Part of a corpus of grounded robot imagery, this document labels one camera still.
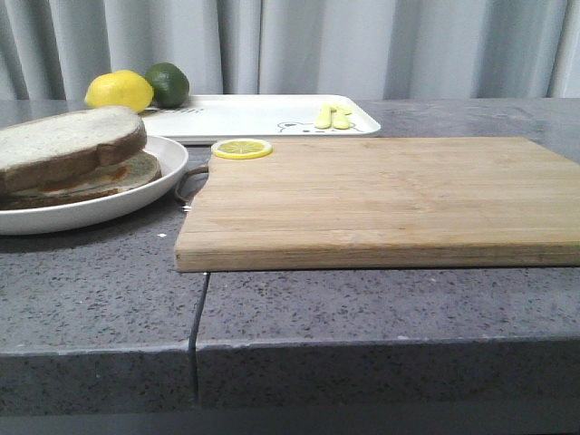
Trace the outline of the pale yellow plastic fork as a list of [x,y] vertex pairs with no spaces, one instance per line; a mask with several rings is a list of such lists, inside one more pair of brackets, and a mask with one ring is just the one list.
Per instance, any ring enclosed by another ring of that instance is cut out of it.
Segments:
[[329,103],[323,103],[315,120],[314,126],[317,129],[329,129],[333,125],[333,112],[335,107]]

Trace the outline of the whole yellow lemon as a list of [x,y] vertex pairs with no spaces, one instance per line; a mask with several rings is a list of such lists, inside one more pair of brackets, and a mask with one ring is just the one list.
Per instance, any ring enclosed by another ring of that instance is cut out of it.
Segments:
[[84,102],[91,108],[120,105],[142,112],[153,100],[149,82],[130,70],[109,72],[96,77],[89,85]]

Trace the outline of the white rectangular bear tray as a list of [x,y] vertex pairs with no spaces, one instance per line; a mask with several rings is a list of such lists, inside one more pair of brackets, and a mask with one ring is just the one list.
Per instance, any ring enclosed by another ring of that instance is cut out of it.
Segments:
[[[317,129],[314,122],[325,104],[349,114],[348,129]],[[150,107],[141,114],[149,135],[186,145],[205,145],[229,138],[275,136],[376,136],[381,125],[354,101],[341,95],[239,94],[192,95],[178,109]]]

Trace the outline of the green lime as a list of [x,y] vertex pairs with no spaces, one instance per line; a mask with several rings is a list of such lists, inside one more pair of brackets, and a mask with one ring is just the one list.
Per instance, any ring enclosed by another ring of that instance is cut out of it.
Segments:
[[157,63],[145,73],[154,91],[153,101],[161,109],[180,107],[189,96],[189,79],[173,63]]

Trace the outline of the wooden cutting board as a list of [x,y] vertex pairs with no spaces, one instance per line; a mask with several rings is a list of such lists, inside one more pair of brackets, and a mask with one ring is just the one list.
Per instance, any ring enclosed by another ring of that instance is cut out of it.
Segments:
[[278,139],[208,163],[182,272],[575,266],[579,166],[519,137]]

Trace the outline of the grey pleated curtain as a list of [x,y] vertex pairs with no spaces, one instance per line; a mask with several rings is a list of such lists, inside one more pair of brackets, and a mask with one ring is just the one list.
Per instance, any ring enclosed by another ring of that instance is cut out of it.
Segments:
[[176,64],[195,93],[574,98],[576,1],[4,1],[1,96]]

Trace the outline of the white round plate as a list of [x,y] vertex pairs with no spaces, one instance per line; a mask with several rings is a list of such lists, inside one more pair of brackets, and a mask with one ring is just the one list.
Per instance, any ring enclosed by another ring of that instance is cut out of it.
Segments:
[[181,179],[189,153],[180,143],[158,136],[148,137],[145,150],[160,164],[162,176],[159,179],[108,197],[55,207],[4,210],[1,212],[1,234],[35,235],[87,227],[149,205]]

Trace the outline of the yellow lemon slice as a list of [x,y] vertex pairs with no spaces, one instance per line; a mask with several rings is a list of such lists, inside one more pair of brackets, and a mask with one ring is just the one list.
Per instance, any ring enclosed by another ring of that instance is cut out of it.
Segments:
[[265,157],[273,152],[273,145],[259,139],[221,140],[211,146],[214,156],[229,160],[251,160]]

